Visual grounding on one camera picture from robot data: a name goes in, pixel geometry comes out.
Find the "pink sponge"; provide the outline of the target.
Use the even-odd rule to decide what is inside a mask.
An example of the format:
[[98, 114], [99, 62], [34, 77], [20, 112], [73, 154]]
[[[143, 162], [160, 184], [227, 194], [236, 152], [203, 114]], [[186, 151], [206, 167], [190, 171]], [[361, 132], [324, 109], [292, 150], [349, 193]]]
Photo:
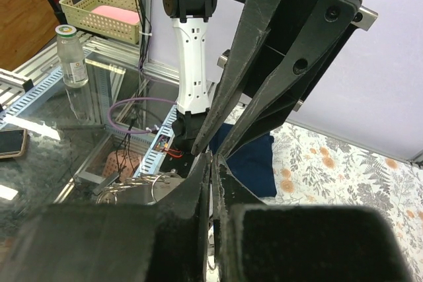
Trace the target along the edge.
[[91, 11], [94, 14], [101, 15], [114, 20], [119, 20], [128, 24], [138, 24], [139, 15], [135, 11], [112, 7], [108, 5], [100, 5]]

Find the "silver keyring holder with rings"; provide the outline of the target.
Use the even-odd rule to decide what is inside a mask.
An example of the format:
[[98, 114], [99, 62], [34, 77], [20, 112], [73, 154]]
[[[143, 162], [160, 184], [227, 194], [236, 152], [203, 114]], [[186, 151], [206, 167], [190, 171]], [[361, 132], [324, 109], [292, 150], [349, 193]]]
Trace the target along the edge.
[[152, 205], [178, 187], [184, 178], [177, 173], [159, 172], [142, 174], [138, 178], [127, 178], [122, 183], [105, 187], [97, 196], [97, 204]]

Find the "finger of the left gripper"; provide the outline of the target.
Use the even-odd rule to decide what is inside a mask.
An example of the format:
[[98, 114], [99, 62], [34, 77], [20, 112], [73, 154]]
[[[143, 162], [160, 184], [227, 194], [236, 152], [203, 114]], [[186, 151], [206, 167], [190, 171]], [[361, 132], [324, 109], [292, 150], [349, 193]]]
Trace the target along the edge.
[[245, 5], [219, 87], [192, 147], [192, 154], [199, 155], [237, 105], [247, 80], [247, 71], [260, 51], [270, 23], [281, 0], [245, 0]]
[[297, 38], [280, 64], [261, 84], [250, 104], [221, 144], [218, 153], [230, 157], [240, 147], [282, 125], [296, 99], [287, 91], [308, 73], [341, 37], [362, 0], [317, 0]]

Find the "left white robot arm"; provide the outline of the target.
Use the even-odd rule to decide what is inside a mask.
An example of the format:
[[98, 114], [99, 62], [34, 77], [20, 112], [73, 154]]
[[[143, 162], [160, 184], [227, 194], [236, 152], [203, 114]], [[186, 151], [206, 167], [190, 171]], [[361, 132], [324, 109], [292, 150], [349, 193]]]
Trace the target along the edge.
[[351, 35], [377, 13], [362, 0], [235, 0], [243, 4], [213, 98], [206, 90], [206, 31], [217, 0], [163, 0], [180, 58], [174, 143], [199, 155], [242, 95], [250, 102], [217, 150], [229, 158], [282, 125], [307, 99]]

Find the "cream perforated basket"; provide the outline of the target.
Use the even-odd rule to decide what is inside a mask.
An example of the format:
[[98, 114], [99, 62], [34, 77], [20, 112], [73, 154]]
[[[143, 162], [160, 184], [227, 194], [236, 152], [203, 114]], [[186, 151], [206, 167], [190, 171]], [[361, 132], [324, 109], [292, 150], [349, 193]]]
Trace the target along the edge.
[[72, 26], [129, 44], [139, 42], [136, 0], [60, 0], [59, 3]]

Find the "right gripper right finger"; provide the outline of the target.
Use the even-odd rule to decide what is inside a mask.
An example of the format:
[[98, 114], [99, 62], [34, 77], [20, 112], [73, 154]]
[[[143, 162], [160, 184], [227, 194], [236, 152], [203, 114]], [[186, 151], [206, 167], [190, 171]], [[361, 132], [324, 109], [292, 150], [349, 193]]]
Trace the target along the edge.
[[363, 205], [268, 205], [216, 156], [211, 168], [221, 281], [410, 281], [383, 216]]

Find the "floral patterned table mat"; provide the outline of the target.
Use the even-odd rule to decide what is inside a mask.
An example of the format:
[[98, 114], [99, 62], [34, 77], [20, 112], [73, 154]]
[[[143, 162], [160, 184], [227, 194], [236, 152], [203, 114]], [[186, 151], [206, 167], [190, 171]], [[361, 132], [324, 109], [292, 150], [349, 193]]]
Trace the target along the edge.
[[413, 281], [422, 280], [422, 169], [292, 123], [270, 132], [272, 205], [366, 205], [391, 230]]

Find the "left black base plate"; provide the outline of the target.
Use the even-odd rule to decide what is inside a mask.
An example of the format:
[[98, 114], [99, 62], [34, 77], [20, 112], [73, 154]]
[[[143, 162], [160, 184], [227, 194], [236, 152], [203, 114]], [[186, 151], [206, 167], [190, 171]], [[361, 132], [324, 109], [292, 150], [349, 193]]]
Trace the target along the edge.
[[181, 178], [187, 178], [194, 159], [195, 156], [190, 153], [166, 152], [159, 171], [172, 172], [178, 174]]

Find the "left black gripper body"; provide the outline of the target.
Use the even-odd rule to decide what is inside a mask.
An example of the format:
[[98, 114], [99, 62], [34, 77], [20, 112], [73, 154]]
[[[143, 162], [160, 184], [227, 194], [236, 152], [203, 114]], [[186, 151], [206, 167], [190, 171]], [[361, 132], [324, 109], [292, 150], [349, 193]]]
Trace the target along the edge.
[[354, 30], [362, 0], [236, 0], [243, 11], [216, 92], [230, 112], [242, 94], [252, 112], [290, 111]]

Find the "clear plastic bottle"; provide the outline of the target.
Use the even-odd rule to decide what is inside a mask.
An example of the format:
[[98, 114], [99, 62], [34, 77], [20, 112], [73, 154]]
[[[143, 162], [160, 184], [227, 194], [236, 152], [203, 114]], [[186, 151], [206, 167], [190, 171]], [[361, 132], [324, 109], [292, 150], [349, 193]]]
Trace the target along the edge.
[[85, 86], [89, 81], [89, 76], [85, 53], [77, 36], [77, 29], [68, 24], [61, 24], [56, 27], [55, 32], [57, 53], [65, 85], [71, 88]]

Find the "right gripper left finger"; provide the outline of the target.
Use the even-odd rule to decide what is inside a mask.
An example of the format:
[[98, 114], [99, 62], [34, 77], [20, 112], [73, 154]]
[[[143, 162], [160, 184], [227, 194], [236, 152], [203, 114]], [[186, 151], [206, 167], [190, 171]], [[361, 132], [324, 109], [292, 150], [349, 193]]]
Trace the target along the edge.
[[22, 224], [2, 281], [204, 281], [212, 157], [153, 205], [51, 204]]

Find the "dark blue cloth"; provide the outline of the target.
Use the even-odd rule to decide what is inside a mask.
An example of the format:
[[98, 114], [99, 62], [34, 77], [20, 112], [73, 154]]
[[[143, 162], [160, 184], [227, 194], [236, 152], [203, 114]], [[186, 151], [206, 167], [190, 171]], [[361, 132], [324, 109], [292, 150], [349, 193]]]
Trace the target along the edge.
[[225, 160], [234, 177], [259, 198], [277, 195], [272, 166], [273, 143], [274, 138], [266, 133]]

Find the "black smartphone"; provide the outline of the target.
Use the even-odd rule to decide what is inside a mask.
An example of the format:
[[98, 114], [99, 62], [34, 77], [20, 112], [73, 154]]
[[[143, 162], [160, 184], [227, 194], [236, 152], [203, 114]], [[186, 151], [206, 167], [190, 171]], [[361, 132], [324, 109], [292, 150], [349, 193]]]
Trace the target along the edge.
[[1, 159], [21, 157], [26, 150], [26, 129], [1, 130]]

